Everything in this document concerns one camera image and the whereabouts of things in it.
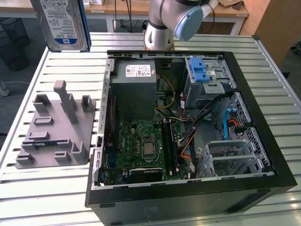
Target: slotted metal table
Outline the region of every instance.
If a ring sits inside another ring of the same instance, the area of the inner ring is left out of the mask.
[[[91,209],[85,208],[89,165],[40,169],[16,169],[16,156],[32,120],[32,101],[37,93],[59,99],[56,80],[67,82],[75,99],[96,98],[91,140],[95,145],[103,74],[108,49],[143,49],[141,33],[91,33],[89,53],[51,53],[45,50],[26,92],[8,137],[0,152],[1,226],[101,225]],[[250,36],[197,35],[189,42],[175,40],[176,50],[231,51],[251,87],[271,131],[298,185],[275,195],[247,212],[189,218],[161,225],[301,225],[301,103],[260,41]]]

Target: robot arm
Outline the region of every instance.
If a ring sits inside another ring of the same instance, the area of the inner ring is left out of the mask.
[[[145,46],[149,50],[170,50],[173,34],[181,41],[191,39],[202,19],[199,0],[151,0]]]

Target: hard drive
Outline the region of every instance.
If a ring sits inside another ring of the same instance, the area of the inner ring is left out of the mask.
[[[31,0],[50,51],[90,51],[82,0]]]

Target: ram slot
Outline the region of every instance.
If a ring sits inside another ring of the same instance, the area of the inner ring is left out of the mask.
[[[165,159],[166,174],[172,175],[175,172],[175,143],[172,125],[170,122],[161,124],[162,142]]]

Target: cpu socket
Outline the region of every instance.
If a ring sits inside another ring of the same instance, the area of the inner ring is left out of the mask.
[[[156,159],[156,139],[155,137],[142,137],[142,159],[152,162]]]

